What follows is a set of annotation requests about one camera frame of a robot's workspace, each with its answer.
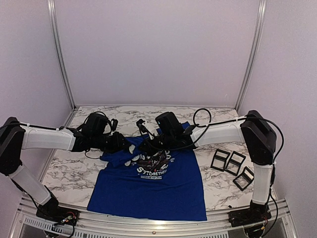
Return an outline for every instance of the cable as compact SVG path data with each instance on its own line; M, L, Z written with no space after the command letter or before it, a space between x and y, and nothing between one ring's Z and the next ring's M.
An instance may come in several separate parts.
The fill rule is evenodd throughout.
M145 130L147 131L148 134L150 134L151 136L155 137L155 135L153 135L152 133L150 133L150 131L148 129L146 129L145 127Z
M42 231L44 232L46 238L59 238L60 235L61 235L61 234L59 234L58 236L55 237L54 236L54 235L56 235L55 233L51 233L51 232L45 231L44 228L42 229Z
M95 114L95 113L99 113L99 114L102 114L102 115L104 115L105 117L107 117L107 116L105 115L105 113L102 112L102 111L96 111L96 112L93 112L93 113L91 113L91 114Z
M207 125L199 125L195 122L195 117L196 117L196 114L199 112L199 111L206 111L208 114L209 114L209 122L208 124L211 123L211 119L212 119L212 116L211 116L211 113L208 109L206 108L199 108L198 110L195 111L194 115L193 115L193 123L196 127L206 127Z
M211 113L210 113L210 111L209 111L208 109L206 109L206 108L200 108L200 109L198 109L198 110L195 111L194 116L193 116L193 122L194 122L194 125L196 125L196 126L197 126L198 124L196 124L196 122L195 122L195 116L196 116L197 112L199 112L199 111L201 111L201 110L207 111L207 112L209 113L209 115L210 115L210 121L211 121ZM276 129L279 131L279 133L280 133L280 135L281 135L281 137L282 137L282 143L281 143L280 148L278 149L277 153L275 154L275 156L274 156L274 158L273 158L273 166L274 166L275 159L276 159L276 157L278 156L278 154L281 152L281 150L282 150L282 148L283 148L283 146L284 146L284 135L283 135L282 130L281 130L274 122L272 122L272 121L270 121L270 120L268 120L268 119L259 118L259 117L244 117L244 118L239 118L239 119L237 119L237 120L232 119L232 120L226 120L226 121L221 121L221 122L216 122L216 123L209 123L208 125L198 126L198 127L206 127L206 129L202 132L202 134L201 134L192 144L187 145L187 146L183 146L183 147L178 147L178 148L173 148L173 149L156 148L155 146L153 146L153 145L152 145L150 142L148 142L147 140L145 140L145 141L146 141L146 143L147 143L150 147L152 147L152 148L155 149L155 150L170 150L170 151L172 151L172 150L186 149L186 148L189 148L189 147L195 145L195 144L200 140L200 138L206 133L207 129L208 129L210 126L220 125L220 124L225 124L225 123L234 122L234 121L240 121L240 120L248 120L248 119L258 119L258 120L266 121L266 122L268 122L268 123L274 125L274 127L276 127Z
M0 130L2 130L3 128L6 128L7 126L10 126L10 125L26 125L26 124L19 123L19 122L17 122L17 123L11 123L11 124L8 124L8 125L3 125L3 126L1 126L1 127L0 127Z
M72 238L73 237L73 235L75 234L75 226L74 226L74 223L71 221L71 220L69 220L69 222L71 223L71 225L72 225L72 227L73 227L73 232L70 234L70 236L68 236L67 238Z
M85 152L85 156L86 156L88 159L92 159L92 160L98 160L98 159L100 159L100 156L99 156L98 158L89 157L89 156L87 155L87 152L89 152L89 151L86 151L86 152Z
M32 202L34 203L36 209L39 210L39 206L38 206L38 205L36 204L36 202L34 201L34 198L33 198L30 194L28 194L28 195L29 195L30 199L32 200Z
M73 212L66 212L66 214L71 213L73 215L73 218L76 218L75 214Z
M40 125L27 125L25 123L20 123L20 122L3 125L3 126L0 127L0 130L5 128L5 127L11 126L11 125L23 125L23 126L27 126L27 127L34 127L34 128L40 128L40 129L56 130L56 128L53 128L53 127L46 127L46 126L40 126Z
M268 224L268 220L266 218L266 216L263 216L263 218L265 219L265 226Z
M275 220L274 220L272 226L268 229L268 231L267 231L262 237L265 237L265 236L267 235L267 233L269 233L270 230L272 230L272 228L274 227L274 225L275 225L275 223L276 223L276 221L277 221L277 218L278 218L278 205L277 205L275 199L274 199L273 196L272 196L271 189L270 189L270 191L269 191L269 196L272 198L272 200L273 200L273 202L274 202L274 204L275 204L275 206L276 206L276 217L275 217Z
M142 132L141 132L141 129L139 129L139 132L140 132L140 135L144 138L145 142L150 146L152 147L153 149L155 150L159 150L159 151L163 151L163 150L169 150L169 151L174 151L174 150L181 150L181 149L186 149L186 148L189 148L193 145L195 145L197 143L197 141L200 140L200 138L203 137L203 135L205 134L205 132L208 130L209 128L209 125L206 127L206 129L203 131L203 133L197 138L197 140L195 140L193 143L191 143L190 145L186 145L186 146L183 146L183 147L178 147L178 148L170 148L170 149L164 149L164 148L156 148L155 146L153 146L150 142L147 141L147 139L144 138Z

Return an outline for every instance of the metal beam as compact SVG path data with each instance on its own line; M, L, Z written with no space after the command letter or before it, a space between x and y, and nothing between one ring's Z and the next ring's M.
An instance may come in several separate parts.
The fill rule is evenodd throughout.
M59 34L58 34L57 19L56 19L56 12L55 12L55 0L48 0L48 5L49 5L49 13L50 13L50 17L51 17L51 25L52 25L54 42L55 42L55 49L56 49L56 53L57 53L57 59L58 59L64 87L66 90L68 102L69 102L72 110L74 110L76 108L76 105L74 102L73 94L72 94L71 89L70 89L70 84L69 84L69 80L68 80L68 76L67 76L67 72L66 72L66 67L65 67L65 63L64 63L64 59L63 59L63 55L62 55L62 51L61 51L61 46L60 46L60 39L59 39Z
M249 56L249 61L248 61L248 65L246 68L244 79L243 79L243 82L241 85L239 96L237 98L237 102L235 105L235 110L237 110L238 113L239 113L239 110L241 108L242 102L244 100L245 94L247 92L248 84L250 82L250 78L251 78L251 74L252 74L253 64L254 64L254 61L255 61L259 46L260 46L263 25L264 25L264 15L265 15L265 10L266 10L266 3L267 3L267 0L260 0L256 29L254 32L254 38L253 38L253 43L252 43L251 52L250 52L250 56Z
M231 227L231 224L228 221L228 212L238 209L245 209L249 206L231 208L231 209L221 209L207 211L207 221L205 222L183 222L183 221L154 221L148 219L135 219L127 217L119 217L112 215L105 215L95 212L87 211L86 207L73 206L71 204L60 203L63 207L74 208L79 210L79 220L76 226L75 231L79 235L74 237L84 237L80 236L81 233L86 233L87 237L91 236L92 233L99 237L116 237L116 238L135 238L135 237L178 237L178 238L201 238L201 237L212 237L215 233L226 232L230 230L240 230L242 227ZM273 221L276 216L276 206L273 201L268 203L269 208L272 213L272 218L270 221ZM277 201L278 207L278 217L279 218L288 218L288 221L291 222L290 212L287 206L285 199ZM53 222L44 221L41 218L35 216L37 212L36 207L34 206L32 200L28 196L23 196L18 213L25 216L33 218L36 222L46 222L47 225L52 224ZM254 223L251 225L244 226L251 227L254 225L262 224L262 222ZM70 233L71 227L65 228L65 231Z

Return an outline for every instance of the aluminum frame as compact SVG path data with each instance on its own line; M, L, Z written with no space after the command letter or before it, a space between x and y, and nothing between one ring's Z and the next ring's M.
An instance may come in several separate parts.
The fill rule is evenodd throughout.
M289 238L297 238L296 231L294 230L294 224L290 216L290 212L285 199L277 201L279 209L279 218L284 221L284 227ZM239 207L235 209L222 209L207 211L208 221L206 222L180 222L180 221L154 221L147 219L134 219L117 217L111 215L104 215L94 212L89 212L83 207L72 206L69 204L61 204L64 207L75 208L80 211L79 220L75 231L82 233L84 231L88 233L105 234L108 237L206 237L211 234L221 233L230 230L242 229L243 227L231 227L228 221L228 212L244 209L248 206ZM269 207L272 213L270 221L275 219L276 207L271 201ZM19 204L17 214L12 225L10 238L18 238L23 224L25 223L25 217L32 217L34 220L43 222L44 220L36 217L36 208L27 196L24 196ZM65 227L65 232L70 231L70 227Z
M251 52L248 60L248 65L246 68L246 72L244 75L244 79L238 94L238 98L235 104L234 109L239 112L241 105L243 103L248 84L250 82L252 70L253 70L253 64L256 58L256 54L258 52L259 46L260 46L260 41L261 41L261 36L262 36L262 31L263 31L263 25L264 25L264 15L265 15L265 10L266 10L266 4L267 0L260 0L259 4L259 10L258 10L258 16L257 16L257 21L256 21L256 28L255 28L255 34L254 34L254 39L251 47ZM63 84L66 90L68 102L71 106L71 108L74 110L77 108L77 105L75 104L74 97L71 91L69 79L67 76L67 71L62 55L62 49L61 49L61 44L60 44L60 38L59 38L59 33L58 33L58 26L57 26L57 17L56 17L56 11L55 11L55 0L48 0L48 7L49 7L49 13L50 13L50 18L51 18L51 25L52 25L52 32L53 32L53 38L54 38L54 43L55 43L55 49L56 49L56 54L57 54L57 59L60 67L60 71L62 74L62 79L63 79Z
M263 25L264 25L264 16L265 16L266 4L267 4L267 0L260 0L256 29L254 32L254 38L253 38L253 43L252 43L252 47L251 47L250 57L249 57L248 65L247 65L246 72L245 72L245 75L243 78L243 82L242 82L242 85L240 88L239 96L237 98L236 106L234 107L238 113L240 111L244 97L246 95L247 88L248 88L248 85L250 83L250 78L251 78L251 74L252 74L252 70L253 70L254 61L255 61L255 58L256 58L258 50L259 50L262 31L263 31Z
M53 37L54 37L54 43L55 43L55 49L56 49L56 53L57 53L59 68L61 71L63 84L64 84L64 87L66 90L68 102L69 102L72 110L74 110L74 109L76 109L76 105L75 105L74 97L73 97L73 94L72 94L72 91L70 88L70 83L68 80L66 67L65 67L65 63L64 63L64 59L63 59L63 54L62 54L62 50L61 50L61 45L60 45L58 26L57 26L57 18L56 18L56 12L55 12L55 0L48 0L48 6L49 6L51 26L52 26L52 31L53 31Z

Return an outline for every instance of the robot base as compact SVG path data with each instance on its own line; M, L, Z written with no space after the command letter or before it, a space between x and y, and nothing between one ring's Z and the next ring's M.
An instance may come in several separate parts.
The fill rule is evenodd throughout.
M60 223L60 221L68 216L74 216L75 218L73 218L68 222L65 223ZM79 211L75 210L75 209L70 209L70 208L65 208L65 207L57 207L57 212L55 214L54 217L51 217L49 215L46 215L42 210L40 210L40 208L37 210L36 212L36 216L39 218L43 218L45 220L49 220L49 221L53 221L53 222L57 222L60 223L59 225L63 225L63 224L67 224L67 225L76 225L77 221L78 221L78 215L79 215Z
M264 213L260 213L259 211L251 208L229 212L229 222L231 223L232 227L262 222L265 220L264 217L266 217L266 219L272 218L268 206L266 207Z

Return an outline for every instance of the printed graphic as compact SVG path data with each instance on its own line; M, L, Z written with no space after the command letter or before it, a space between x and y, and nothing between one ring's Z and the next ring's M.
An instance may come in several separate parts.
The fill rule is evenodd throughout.
M137 155L125 165L136 166L142 179L162 179L169 162L174 162L174 158L169 155L169 151L162 151L153 156Z

